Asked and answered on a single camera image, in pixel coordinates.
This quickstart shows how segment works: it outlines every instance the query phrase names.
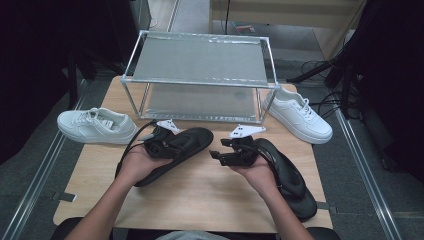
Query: floor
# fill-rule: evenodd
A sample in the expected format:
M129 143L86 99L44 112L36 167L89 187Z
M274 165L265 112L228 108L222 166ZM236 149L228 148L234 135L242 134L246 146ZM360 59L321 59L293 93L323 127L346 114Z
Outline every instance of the floor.
M150 30L208 33L208 2L149 0ZM310 28L252 26L257 35L270 37L281 82L324 60ZM214 21L213 33L223 33L221 22ZM239 34L233 23L228 33ZM296 84L298 92L319 103L334 90L324 86L325 74ZM115 75L106 69L97 81L82 80L77 107L99 106ZM48 239L55 229L51 218L58 201L54 196L65 189L83 147L57 134L56 117L66 109L67 100L65 96L52 109L14 159L0 166L2 239ZM381 156L362 122L346 120L339 112L326 120L333 127L333 139L313 149L336 232L342 239L422 239L423 185L407 173L382 168ZM118 229L115 238L124 239L125 234Z

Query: glass shelf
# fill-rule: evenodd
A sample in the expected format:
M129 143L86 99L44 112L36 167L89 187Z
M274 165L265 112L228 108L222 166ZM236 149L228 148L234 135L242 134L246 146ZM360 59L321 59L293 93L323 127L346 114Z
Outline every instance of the glass shelf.
M121 79L143 119L262 123L259 89L279 87L268 38L153 31L140 31ZM133 94L143 95L139 108Z

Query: cable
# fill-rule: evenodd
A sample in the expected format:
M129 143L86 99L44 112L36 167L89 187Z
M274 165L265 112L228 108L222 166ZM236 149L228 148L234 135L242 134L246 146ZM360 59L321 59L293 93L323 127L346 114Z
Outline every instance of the cable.
M301 73L302 74L300 76L297 76L297 77L291 78L291 79L286 79L286 81L287 82L293 82L293 83L300 83L304 80L314 80L311 77L315 76L315 75L319 75L319 76L323 77L324 80L325 80L325 78L327 78L327 76L321 75L321 72L323 72L323 71L325 71L329 68L343 69L344 66L337 66L336 64L338 63L338 58L339 58L340 54L346 48L347 43L346 43L345 40L346 40L346 36L343 39L343 45L342 45L341 49L336 53L336 55L332 59L324 60L324 61L318 61L318 60L307 61L307 62L303 63L302 66L301 66ZM313 68L313 69L311 69L307 72L304 72L305 65L308 64L308 63L311 63L311 62L315 62L315 68Z
M127 145L127 147L125 148L124 154L122 154L122 158L121 161L125 158L125 156L128 154L128 152L131 150L132 146L131 144L135 141L135 139L138 137L138 135L144 130L146 129L148 126L154 125L156 124L157 121L156 120L152 120L148 123L146 123L144 126L142 126L136 134L134 134L133 138L131 139L131 141L129 142L129 144Z
M158 20L156 18L152 17L152 20L154 20L155 23L153 25L149 26L149 28L154 28L154 27L156 27L156 25L158 25Z
M319 103L310 103L309 106L317 106L318 105L317 114L320 115L323 119L324 118L327 118L327 117L330 117L338 109L341 109L342 102L341 102L340 99L338 99L339 98L338 95L341 95L341 94L342 94L341 91L332 92L332 93L328 94L327 96L325 96L321 100L321 102L319 102ZM337 97L335 97L336 99L327 100L328 98L330 98L330 97L332 97L334 95L337 95ZM357 91L352 88L352 90L350 92L350 95L352 97L355 97L356 99L355 99L355 101L348 101L347 102L347 104L346 104L347 110L349 110L349 109L358 110L359 109L359 104L358 104L358 102L359 102L359 100L358 100L359 95L357 94ZM330 105L332 107L328 111L326 111L326 112L324 112L324 113L321 114L321 108L324 105ZM356 120L360 120L361 119L360 113L358 113L358 116L353 116L348 111L346 111L346 114L347 114L347 117L349 119L356 119Z
M228 0L227 4L227 16L225 17L225 35L227 35L227 27L228 27L228 14L230 13L230 0Z
M305 70L304 70L304 68L305 68L305 66L306 66L307 64L309 64L309 63L315 63L315 64L314 64L314 68L316 68L316 67L318 66L318 64L319 64L319 63L324 64L324 63L326 63L326 62L329 62L329 61L311 60L311 61L304 62L304 63L302 64L302 66L300 67L300 71L302 72L302 74L305 74ZM322 76L322 75L321 75L321 73L318 73L318 75L319 75L320 77L322 77L323 79L313 79L312 77L310 77L310 78L308 78L308 79L309 79L309 80L312 80L312 81L317 81L317 80L324 80L324 79L326 78L326 76Z

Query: shoe lace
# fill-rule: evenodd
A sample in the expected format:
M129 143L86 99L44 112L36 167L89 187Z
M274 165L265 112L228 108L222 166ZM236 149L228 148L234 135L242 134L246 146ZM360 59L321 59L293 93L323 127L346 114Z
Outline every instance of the shoe lace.
M85 122L91 123L95 119L97 119L97 116L99 116L99 112L97 111L97 109L92 108L88 111L81 113L81 115L78 117L77 121L79 123L85 123Z
M304 98L304 104L303 107L300 107L300 112L305 116L307 119L311 119L314 116L314 112L312 111L311 107L309 107L309 99Z

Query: black sandal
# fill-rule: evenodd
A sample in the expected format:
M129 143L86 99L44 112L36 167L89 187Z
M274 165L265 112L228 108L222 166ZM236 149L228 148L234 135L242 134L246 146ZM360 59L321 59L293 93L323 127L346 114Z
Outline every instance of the black sandal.
M234 153L220 154L210 151L212 158L218 159L222 166L250 167L261 155L267 160L281 195L297 218L304 222L317 212L317 203L305 180L296 166L268 140L251 136L244 138L221 139L224 146L232 147Z
M140 145L131 146L131 144L137 139L140 132L150 125L155 126L151 135L153 137L141 143L144 145L146 152L152 158L168 158L173 159L173 161L154 169L147 177L137 182L134 185L135 187L143 187L152 183L178 164L204 150L213 140L213 133L206 128L190 128L175 135L171 130L160 127L156 124L156 121L152 121L143 126L128 144L116 168L115 177L118 175L128 152L133 147Z

